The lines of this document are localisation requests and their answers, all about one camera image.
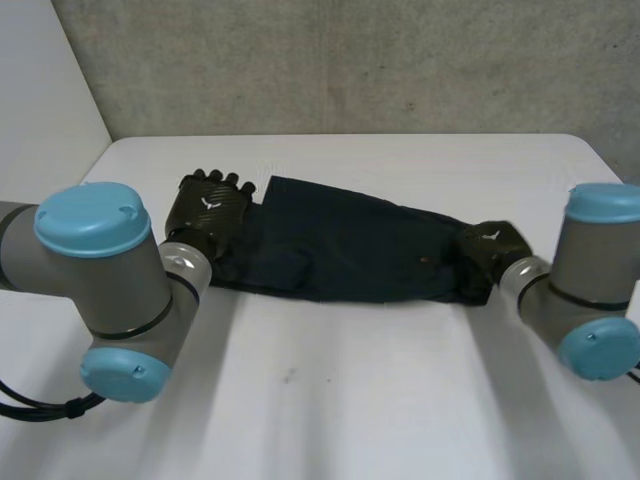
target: cylindrical joint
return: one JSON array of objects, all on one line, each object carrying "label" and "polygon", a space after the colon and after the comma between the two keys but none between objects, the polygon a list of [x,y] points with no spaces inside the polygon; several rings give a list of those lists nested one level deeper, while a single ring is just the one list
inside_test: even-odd
[{"label": "cylindrical joint", "polygon": [[131,188],[94,183],[53,195],[38,207],[33,233],[43,247],[31,271],[14,269],[16,282],[38,292],[37,267],[60,272],[64,295],[95,336],[136,335],[169,313],[171,289],[151,221]]},{"label": "cylindrical joint", "polygon": [[64,269],[68,296],[94,335],[131,336],[169,311],[171,290],[152,233],[114,257],[77,259],[51,252],[50,261]]},{"label": "cylindrical joint", "polygon": [[211,281],[211,264],[199,250],[184,243],[165,242],[158,247],[167,275],[182,280],[201,297]]},{"label": "cylindrical joint", "polygon": [[619,377],[640,361],[640,331],[624,318],[639,277],[640,188],[579,185],[552,271],[519,294],[520,317],[576,375]]},{"label": "cylindrical joint", "polygon": [[640,222],[584,223],[565,218],[551,271],[558,290],[592,303],[631,299],[640,278]]},{"label": "cylindrical joint", "polygon": [[640,188],[578,185],[551,271],[560,292],[596,304],[629,302],[640,278]]},{"label": "cylindrical joint", "polygon": [[511,265],[500,279],[500,291],[515,308],[519,308],[518,302],[526,289],[548,276],[549,263],[540,257],[532,256],[518,260]]},{"label": "cylindrical joint", "polygon": [[169,314],[131,338],[95,338],[83,360],[85,384],[105,398],[142,403],[162,391],[211,280],[211,265],[198,250],[167,242],[160,252],[173,296]]}]

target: gray concrete wall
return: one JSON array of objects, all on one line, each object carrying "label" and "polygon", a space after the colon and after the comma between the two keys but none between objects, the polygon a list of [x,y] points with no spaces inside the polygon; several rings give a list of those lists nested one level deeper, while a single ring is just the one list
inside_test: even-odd
[{"label": "gray concrete wall", "polygon": [[640,0],[54,0],[114,139],[564,132],[640,182]]}]

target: black cable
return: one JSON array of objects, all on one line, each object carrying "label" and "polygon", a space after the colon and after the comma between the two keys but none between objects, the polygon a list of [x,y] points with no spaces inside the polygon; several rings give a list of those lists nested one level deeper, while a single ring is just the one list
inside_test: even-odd
[{"label": "black cable", "polygon": [[633,372],[629,372],[627,373],[627,375],[629,376],[629,378],[631,378],[634,382],[636,382],[638,385],[640,385],[640,377],[638,377],[635,373]]},{"label": "black cable", "polygon": [[77,418],[91,408],[97,407],[104,398],[91,393],[84,398],[75,398],[67,403],[45,403],[20,395],[0,380],[0,391],[8,397],[27,405],[16,407],[0,402],[0,416],[20,420],[23,422],[50,422],[63,418]]}]

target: light blue joint cap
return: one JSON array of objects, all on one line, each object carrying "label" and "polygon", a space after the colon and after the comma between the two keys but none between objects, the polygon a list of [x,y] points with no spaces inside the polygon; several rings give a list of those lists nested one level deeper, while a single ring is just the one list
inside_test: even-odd
[{"label": "light blue joint cap", "polygon": [[640,187],[623,183],[583,183],[571,190],[567,217],[583,223],[640,221]]},{"label": "light blue joint cap", "polygon": [[640,362],[640,331],[624,317],[600,318],[572,330],[557,354],[585,380],[612,380]]},{"label": "light blue joint cap", "polygon": [[101,397],[144,403],[156,398],[171,369],[157,358],[124,348],[92,348],[80,367],[84,384]]},{"label": "light blue joint cap", "polygon": [[134,189],[90,183],[52,195],[36,211],[35,234],[54,252],[77,258],[111,257],[142,243],[151,219]]}]

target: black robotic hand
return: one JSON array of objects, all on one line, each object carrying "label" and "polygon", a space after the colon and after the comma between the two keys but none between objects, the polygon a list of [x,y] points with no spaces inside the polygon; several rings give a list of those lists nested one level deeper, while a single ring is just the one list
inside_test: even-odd
[{"label": "black robotic hand", "polygon": [[242,224],[256,191],[247,182],[238,189],[238,175],[196,170],[180,182],[178,196],[165,224],[167,241],[191,245],[213,261],[220,258]]},{"label": "black robotic hand", "polygon": [[500,283],[515,262],[533,255],[524,237],[506,221],[470,225],[457,235],[455,246],[469,259],[478,280],[484,278],[491,284]]}]

